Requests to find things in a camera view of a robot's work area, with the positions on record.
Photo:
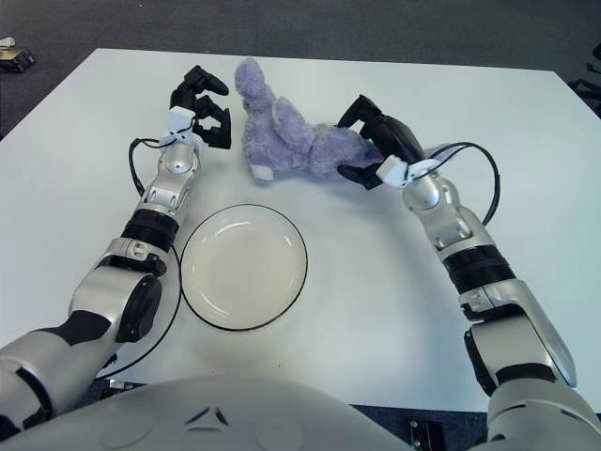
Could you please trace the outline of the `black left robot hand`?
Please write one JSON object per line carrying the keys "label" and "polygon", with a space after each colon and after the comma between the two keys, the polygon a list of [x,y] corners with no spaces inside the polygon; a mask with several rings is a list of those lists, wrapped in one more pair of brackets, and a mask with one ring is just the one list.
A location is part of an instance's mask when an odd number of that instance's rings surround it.
{"label": "black left robot hand", "polygon": [[193,112],[192,132],[210,148],[231,148],[231,116],[204,91],[227,96],[229,88],[217,76],[200,66],[192,67],[170,96],[170,107]]}

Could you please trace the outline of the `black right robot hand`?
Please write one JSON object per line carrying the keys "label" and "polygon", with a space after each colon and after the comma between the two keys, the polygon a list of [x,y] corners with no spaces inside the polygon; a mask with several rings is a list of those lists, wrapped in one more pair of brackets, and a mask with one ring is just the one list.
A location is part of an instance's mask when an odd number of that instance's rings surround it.
{"label": "black right robot hand", "polygon": [[[425,159],[424,150],[410,128],[396,118],[384,115],[364,95],[360,95],[349,106],[337,126],[350,128],[357,121],[363,122],[360,130],[361,137],[370,140],[384,160],[391,155],[408,164]],[[381,163],[372,163],[366,167],[340,164],[337,166],[337,171],[345,179],[361,184],[366,190],[371,190],[382,184],[382,180],[377,176],[380,166]]]}

